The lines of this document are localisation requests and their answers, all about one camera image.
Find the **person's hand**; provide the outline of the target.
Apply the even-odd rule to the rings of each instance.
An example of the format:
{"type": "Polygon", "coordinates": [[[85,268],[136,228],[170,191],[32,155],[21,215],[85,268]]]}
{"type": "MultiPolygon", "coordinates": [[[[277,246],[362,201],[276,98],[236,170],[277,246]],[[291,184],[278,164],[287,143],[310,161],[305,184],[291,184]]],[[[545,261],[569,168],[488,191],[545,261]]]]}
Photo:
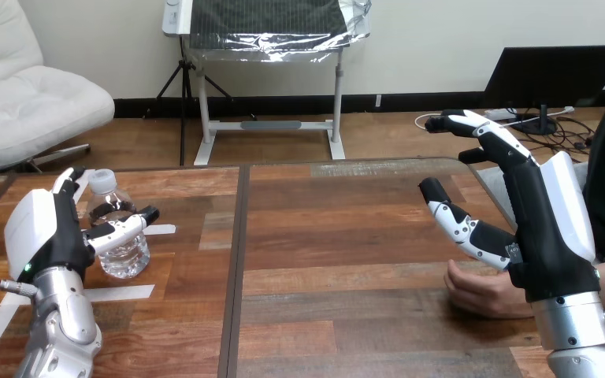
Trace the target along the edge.
{"type": "Polygon", "coordinates": [[[461,270],[449,260],[444,283],[451,304],[459,309],[490,319],[533,317],[525,291],[512,284],[508,272],[480,276],[461,270]]]}

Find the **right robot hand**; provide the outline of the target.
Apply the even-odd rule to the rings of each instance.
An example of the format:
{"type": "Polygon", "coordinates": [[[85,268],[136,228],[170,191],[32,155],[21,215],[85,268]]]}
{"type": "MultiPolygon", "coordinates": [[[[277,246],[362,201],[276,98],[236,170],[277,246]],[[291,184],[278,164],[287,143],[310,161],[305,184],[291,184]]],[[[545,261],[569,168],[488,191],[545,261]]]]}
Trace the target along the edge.
{"type": "Polygon", "coordinates": [[[425,122],[425,130],[477,139],[480,146],[461,152],[459,160],[491,161],[503,173],[514,234],[472,218],[450,200],[437,178],[420,182],[437,224],[459,248],[509,272],[530,303],[599,292],[592,226],[568,153],[541,165],[507,127],[470,110],[444,110],[425,122]]]}

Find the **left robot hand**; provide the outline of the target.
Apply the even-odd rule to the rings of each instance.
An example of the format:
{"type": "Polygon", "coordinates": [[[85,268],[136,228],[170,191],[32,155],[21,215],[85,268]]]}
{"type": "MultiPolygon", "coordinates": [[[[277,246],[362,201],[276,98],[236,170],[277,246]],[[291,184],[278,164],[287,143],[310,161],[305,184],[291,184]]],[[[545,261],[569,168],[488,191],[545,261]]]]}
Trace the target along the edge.
{"type": "Polygon", "coordinates": [[[50,190],[29,191],[11,213],[4,230],[9,275],[31,284],[42,271],[66,267],[81,277],[97,256],[123,246],[160,216],[154,206],[80,229],[75,193],[85,168],[66,169],[50,190]]]}

